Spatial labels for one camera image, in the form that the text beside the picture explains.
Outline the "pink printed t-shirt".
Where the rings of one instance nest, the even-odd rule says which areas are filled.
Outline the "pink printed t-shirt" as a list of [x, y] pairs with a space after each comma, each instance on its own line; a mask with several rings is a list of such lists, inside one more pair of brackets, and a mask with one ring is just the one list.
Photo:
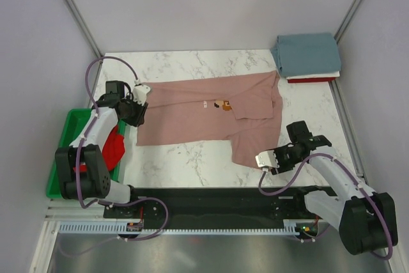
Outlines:
[[282, 97], [271, 71], [211, 79], [151, 82], [138, 146], [229, 141], [233, 163], [255, 168], [279, 143]]

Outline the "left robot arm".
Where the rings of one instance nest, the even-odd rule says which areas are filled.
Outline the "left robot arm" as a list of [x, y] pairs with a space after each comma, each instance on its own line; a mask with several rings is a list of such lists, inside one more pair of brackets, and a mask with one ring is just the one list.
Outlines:
[[84, 208], [92, 203], [118, 203], [125, 217], [140, 211], [138, 199], [130, 196], [130, 187], [111, 179], [102, 151], [112, 130], [120, 121], [138, 127], [144, 123], [151, 88], [136, 82], [131, 88], [123, 81], [108, 81], [105, 93], [93, 102], [90, 117], [80, 134], [68, 146], [55, 152], [60, 193], [64, 199], [76, 199]]

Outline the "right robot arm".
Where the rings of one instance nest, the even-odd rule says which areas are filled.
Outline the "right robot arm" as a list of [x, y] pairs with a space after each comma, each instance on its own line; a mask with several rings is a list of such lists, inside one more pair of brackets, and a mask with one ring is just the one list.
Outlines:
[[337, 157], [332, 143], [314, 136], [304, 121], [287, 127], [290, 142], [260, 153], [256, 159], [263, 171], [278, 175], [299, 173], [310, 164], [327, 181], [335, 196], [316, 189], [293, 201], [294, 213], [302, 218], [315, 214], [335, 228], [346, 250], [352, 254], [386, 249], [391, 258], [398, 243], [396, 208], [390, 194], [378, 193], [352, 173]]

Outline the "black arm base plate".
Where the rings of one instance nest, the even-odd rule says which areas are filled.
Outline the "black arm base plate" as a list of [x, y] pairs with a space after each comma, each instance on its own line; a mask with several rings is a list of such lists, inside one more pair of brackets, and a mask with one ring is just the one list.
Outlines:
[[167, 206], [170, 218], [241, 215], [273, 219], [313, 219], [314, 215], [309, 213], [304, 205], [304, 196], [314, 191], [334, 195], [331, 188], [317, 185], [290, 187], [275, 196], [265, 196], [256, 187], [133, 188], [131, 200], [158, 198]]

